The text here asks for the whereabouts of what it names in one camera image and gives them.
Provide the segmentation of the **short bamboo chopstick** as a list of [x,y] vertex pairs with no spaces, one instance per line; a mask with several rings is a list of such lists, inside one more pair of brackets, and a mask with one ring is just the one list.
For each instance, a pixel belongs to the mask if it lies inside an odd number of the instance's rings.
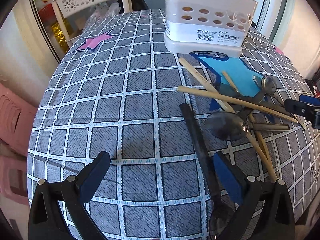
[[[228,83],[230,84],[230,86],[234,89],[238,89],[236,87],[236,85],[234,84],[234,82],[232,81],[232,79],[229,77],[229,75],[225,72],[222,71],[223,76],[226,78],[226,80],[228,81]],[[298,121],[298,123],[302,126],[302,128],[304,130],[306,130],[306,126],[304,125],[304,123],[302,122],[302,120],[300,120],[300,118],[298,116],[296,116],[295,114],[292,114],[292,116]]]

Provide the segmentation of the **small blue-grey spoon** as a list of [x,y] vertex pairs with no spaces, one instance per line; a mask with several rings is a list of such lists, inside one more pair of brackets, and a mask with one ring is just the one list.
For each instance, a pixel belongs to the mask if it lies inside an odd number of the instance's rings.
[[252,79],[255,82],[255,84],[261,90],[263,90],[267,95],[275,98],[282,106],[284,105],[284,101],[279,96],[276,95],[277,84],[275,79],[272,76],[267,75],[267,76],[264,76],[263,78],[260,78],[256,75],[253,75]]

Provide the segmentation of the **long diagonal bamboo chopstick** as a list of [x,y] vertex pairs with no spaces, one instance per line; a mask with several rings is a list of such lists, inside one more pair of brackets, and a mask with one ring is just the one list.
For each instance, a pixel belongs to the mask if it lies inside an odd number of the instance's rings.
[[204,97],[207,97],[207,98],[220,100],[220,101],[224,102],[223,105],[228,105],[229,103],[233,103],[233,104],[236,104],[236,105],[249,107],[251,109],[259,110],[261,112],[277,116],[279,118],[288,120],[290,122],[298,123],[298,121],[295,118],[287,116],[287,115],[285,115],[283,113],[280,113],[278,111],[274,111],[274,110],[272,110],[270,108],[267,108],[267,107],[264,107],[264,106],[255,105],[253,103],[246,102],[244,100],[232,98],[230,96],[225,96],[225,95],[221,95],[219,93],[213,93],[213,92],[208,92],[206,90],[200,90],[200,89],[189,88],[189,87],[184,87],[184,86],[178,86],[177,90],[179,92],[183,92],[183,93],[194,94],[194,95],[198,95],[198,96],[204,96]]

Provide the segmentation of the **large dark transparent spoon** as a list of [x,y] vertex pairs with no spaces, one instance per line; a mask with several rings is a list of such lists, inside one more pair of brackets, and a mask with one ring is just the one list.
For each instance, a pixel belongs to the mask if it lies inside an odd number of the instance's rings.
[[239,113],[215,112],[205,120],[205,127],[221,140],[239,140],[249,132],[247,118],[253,108],[244,107]]

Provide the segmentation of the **pink plastic stool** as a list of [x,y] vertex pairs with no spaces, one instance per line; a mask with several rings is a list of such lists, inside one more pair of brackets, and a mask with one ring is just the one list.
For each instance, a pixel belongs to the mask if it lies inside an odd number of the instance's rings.
[[[37,108],[30,105],[8,88],[1,85],[1,141],[11,150],[26,157]],[[18,170],[23,175],[27,172],[27,165],[17,159],[1,156],[1,194],[10,200],[29,205],[28,197],[22,195],[22,187],[14,190],[10,187],[9,174]]]

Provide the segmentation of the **white plastic utensil holder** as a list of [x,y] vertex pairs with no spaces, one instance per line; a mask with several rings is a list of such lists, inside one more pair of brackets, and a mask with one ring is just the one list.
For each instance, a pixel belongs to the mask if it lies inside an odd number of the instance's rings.
[[239,58],[257,5],[254,0],[165,0],[165,46],[176,54]]

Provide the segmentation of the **grey checkered star tablecloth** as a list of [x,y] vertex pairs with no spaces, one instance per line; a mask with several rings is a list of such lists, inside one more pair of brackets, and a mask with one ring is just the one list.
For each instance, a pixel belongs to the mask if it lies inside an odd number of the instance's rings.
[[110,167],[85,208],[106,239],[211,239],[213,202],[182,103],[191,107],[210,155],[222,152],[245,175],[269,181],[248,139],[221,140],[205,127],[206,118],[220,110],[215,100],[177,90],[202,87],[178,59],[222,89],[228,86],[225,71],[244,99],[259,90],[253,75],[270,75],[282,100],[310,94],[293,62],[255,29],[249,29],[236,59],[171,53],[164,32],[163,10],[107,17],[65,55],[33,122],[30,205],[40,179],[55,183],[76,176],[104,151]]

